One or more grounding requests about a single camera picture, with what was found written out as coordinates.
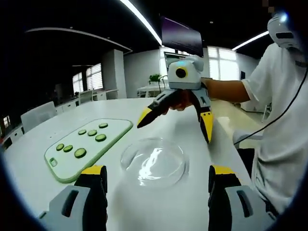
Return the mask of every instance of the transparent glass dish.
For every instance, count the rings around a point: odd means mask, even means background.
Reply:
[[[122,154],[121,167],[130,183],[149,187],[175,184],[185,171],[182,149],[162,138],[148,138],[131,144]]]

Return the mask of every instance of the window blind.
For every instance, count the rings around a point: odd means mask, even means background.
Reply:
[[[216,47],[208,47],[207,48],[208,57],[210,58],[218,58],[217,48]]]
[[[75,92],[83,92],[82,73],[73,76],[73,89]]]
[[[101,64],[97,64],[87,69],[87,84],[88,90],[103,88]]]
[[[236,53],[234,51],[222,49],[222,48],[218,48],[218,51],[219,51],[220,59],[236,61]]]

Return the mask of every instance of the ceiling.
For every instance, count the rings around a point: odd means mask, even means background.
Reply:
[[[185,5],[178,0],[130,1],[159,36],[160,17],[166,16],[200,31],[204,47],[231,49],[266,31],[270,18],[268,9],[261,6],[260,0],[249,1],[247,6],[247,1],[242,0],[232,1],[232,6],[219,0],[216,5],[201,4],[199,0],[191,0]],[[9,26],[6,28],[4,49],[8,53],[10,67],[22,66],[26,75],[40,79],[42,84],[58,83],[63,78],[71,81],[72,75],[83,68],[74,65],[97,64],[102,54],[111,49],[126,53],[159,47],[152,34],[120,0],[11,0],[7,4],[3,21],[9,22]],[[82,31],[96,38],[68,31],[27,32],[42,27]],[[269,36],[265,36],[238,52],[260,58],[271,43]]]

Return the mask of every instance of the white wall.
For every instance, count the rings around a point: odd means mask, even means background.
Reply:
[[[204,52],[204,69],[201,73],[202,77],[210,77],[209,57],[207,48],[203,48]],[[249,77],[259,60],[252,57],[237,54],[237,63],[240,71],[246,73]],[[160,60],[160,51],[145,51],[137,54],[128,54],[124,56],[124,74],[126,83],[127,98],[137,97],[137,89],[148,85],[149,76],[161,73],[160,65],[164,64]]]
[[[102,76],[103,76],[103,85],[105,89],[116,89],[116,75],[115,66],[115,53],[114,51],[109,51],[105,53],[102,57]]]
[[[117,97],[119,99],[127,97],[122,51],[112,50],[103,55],[102,74],[106,90],[118,89]]]
[[[236,60],[239,66],[240,73],[241,71],[244,71],[246,73],[246,78],[251,75],[256,66],[259,64],[258,59],[252,58],[244,54],[236,53]]]
[[[123,52],[114,50],[115,52],[115,81],[116,88],[118,89],[117,96],[119,99],[127,98],[126,95],[126,84],[124,74],[124,57]]]
[[[127,98],[137,97],[137,89],[147,86],[150,75],[158,74],[159,50],[124,56],[124,74]]]

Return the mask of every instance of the white desk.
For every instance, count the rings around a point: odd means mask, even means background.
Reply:
[[[212,163],[231,167],[245,184],[250,179],[231,140],[215,121],[212,142],[205,142],[193,107],[169,111],[141,129],[136,123],[153,99],[121,99],[90,102],[57,115],[30,130],[4,153],[13,185],[34,215],[48,209],[66,184],[52,176],[44,161],[46,149],[76,128],[97,118],[129,119],[134,127],[96,164],[108,171],[109,231],[206,230],[208,227],[208,170]],[[162,137],[176,142],[189,159],[189,172],[167,189],[136,190],[122,182],[120,167],[124,149],[134,141]]]
[[[141,92],[145,92],[145,97],[148,98],[150,96],[150,92],[153,92],[153,91],[163,91],[164,89],[166,88],[169,88],[169,84],[166,83],[165,85],[164,84],[152,84],[152,85],[149,85],[149,86],[145,86],[145,87],[142,87],[142,88],[138,88],[137,89],[137,97],[140,97],[141,95]]]
[[[107,100],[108,99],[107,94],[111,92],[118,92],[118,89],[101,90],[101,91],[93,90],[92,100],[93,101]]]
[[[9,134],[7,134],[4,137],[3,143],[6,142],[8,138],[11,138],[12,143],[13,143],[13,142],[16,142],[20,137],[22,137],[22,135],[23,135],[23,131],[21,130],[22,127],[23,127],[23,125],[20,124],[17,127],[15,127],[12,131],[10,131]]]

